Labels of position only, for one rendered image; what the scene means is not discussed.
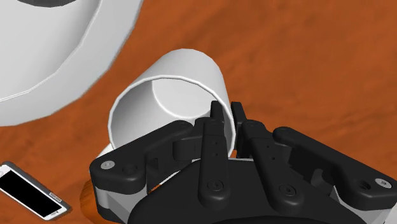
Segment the white smartphone black screen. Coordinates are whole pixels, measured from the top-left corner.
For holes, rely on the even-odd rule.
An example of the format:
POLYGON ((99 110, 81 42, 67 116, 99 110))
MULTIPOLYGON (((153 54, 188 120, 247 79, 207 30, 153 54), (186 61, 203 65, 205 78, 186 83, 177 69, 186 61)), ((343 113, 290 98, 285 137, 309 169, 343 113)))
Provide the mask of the white smartphone black screen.
POLYGON ((72 210, 66 201, 10 161, 0 164, 0 191, 45 221, 59 219, 72 210))

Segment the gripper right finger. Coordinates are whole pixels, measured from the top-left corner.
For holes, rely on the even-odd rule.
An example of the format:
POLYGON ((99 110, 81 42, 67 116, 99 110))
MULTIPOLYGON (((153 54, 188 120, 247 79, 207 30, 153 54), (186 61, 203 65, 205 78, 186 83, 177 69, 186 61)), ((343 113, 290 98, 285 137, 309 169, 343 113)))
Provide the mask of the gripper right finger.
POLYGON ((238 158, 252 158, 265 195, 274 210, 285 214, 327 209, 343 214, 330 197, 360 211, 392 208, 397 181, 290 127, 270 132, 248 120, 242 104, 233 102, 238 158))

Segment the large white bowl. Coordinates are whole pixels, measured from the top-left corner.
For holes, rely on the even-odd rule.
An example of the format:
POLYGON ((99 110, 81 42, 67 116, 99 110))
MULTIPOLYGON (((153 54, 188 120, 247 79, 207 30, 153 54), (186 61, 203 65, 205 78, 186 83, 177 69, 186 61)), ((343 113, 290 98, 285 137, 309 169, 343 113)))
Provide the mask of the large white bowl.
POLYGON ((144 0, 0 0, 0 127, 53 114, 105 74, 144 0))

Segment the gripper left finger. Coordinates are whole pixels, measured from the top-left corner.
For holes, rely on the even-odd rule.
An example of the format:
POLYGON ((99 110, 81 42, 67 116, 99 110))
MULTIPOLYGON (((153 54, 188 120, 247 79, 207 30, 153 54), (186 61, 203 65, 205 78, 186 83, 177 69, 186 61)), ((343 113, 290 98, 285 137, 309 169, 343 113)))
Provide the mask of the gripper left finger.
POLYGON ((211 103, 208 117, 195 123, 176 120, 96 158, 89 167, 94 187, 132 195, 150 191, 197 159, 198 199, 212 210, 227 206, 231 195, 223 108, 211 103))

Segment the white mug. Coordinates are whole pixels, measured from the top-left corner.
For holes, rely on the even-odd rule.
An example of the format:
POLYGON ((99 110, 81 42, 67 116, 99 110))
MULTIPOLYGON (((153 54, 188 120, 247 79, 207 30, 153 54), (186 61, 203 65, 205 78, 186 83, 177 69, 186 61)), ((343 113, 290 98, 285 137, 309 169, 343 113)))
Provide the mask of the white mug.
POLYGON ((130 84, 115 100, 108 120, 111 149, 90 164, 94 190, 131 195, 150 190, 181 170, 172 146, 159 155, 145 153, 147 134, 175 127, 189 132, 196 120, 208 117, 212 101, 222 107, 228 152, 234 149, 236 131, 220 68, 206 54, 193 49, 166 53, 130 84))

